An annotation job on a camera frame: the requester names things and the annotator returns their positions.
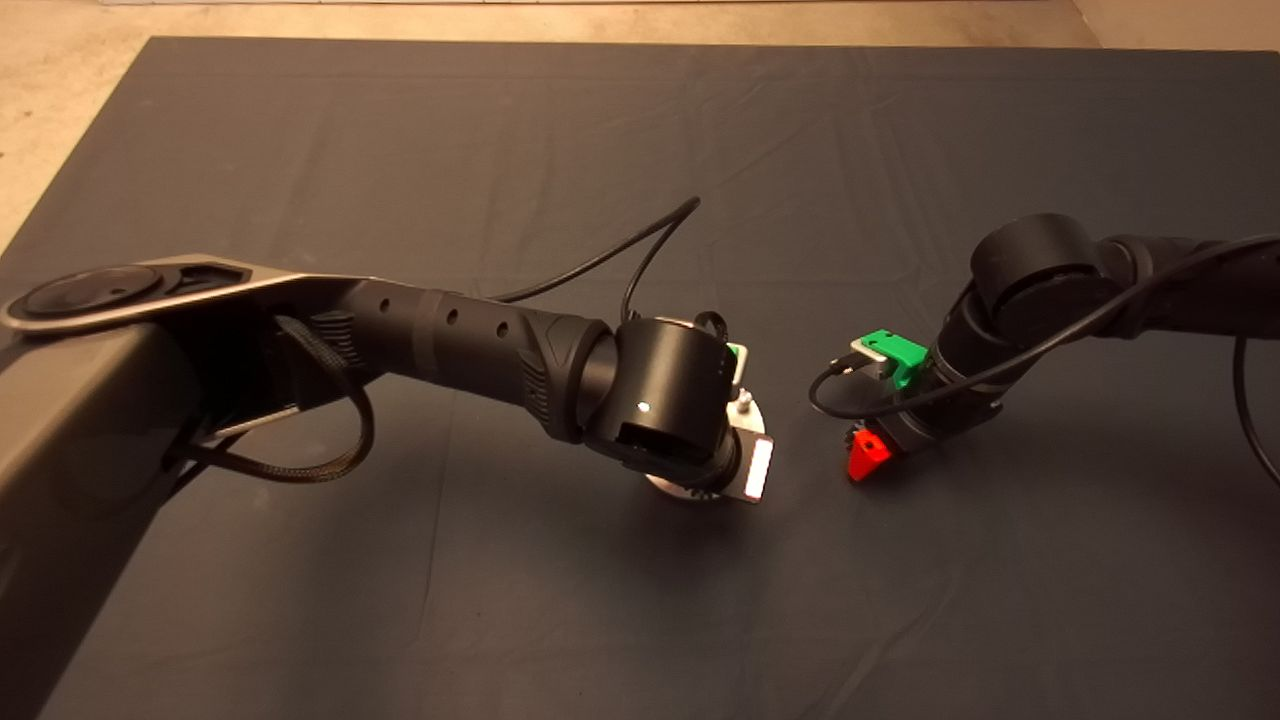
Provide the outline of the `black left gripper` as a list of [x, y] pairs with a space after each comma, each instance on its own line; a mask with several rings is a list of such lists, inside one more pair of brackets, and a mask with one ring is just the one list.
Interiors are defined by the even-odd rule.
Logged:
[[742, 503], [759, 503], [765, 493], [774, 454], [774, 439], [760, 432], [730, 427], [726, 442], [730, 447], [730, 459], [708, 484], [681, 486], [654, 475], [646, 475], [646, 479], [658, 491], [687, 502], [707, 503], [732, 500]]

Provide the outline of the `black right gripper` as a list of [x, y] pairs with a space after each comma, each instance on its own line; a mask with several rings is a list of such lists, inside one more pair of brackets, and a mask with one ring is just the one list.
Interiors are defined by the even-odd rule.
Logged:
[[980, 396], [942, 401], [924, 407], [870, 419], [868, 428], [847, 433], [847, 478], [868, 479], [895, 455], [927, 451], [996, 418], [1004, 409], [998, 398]]

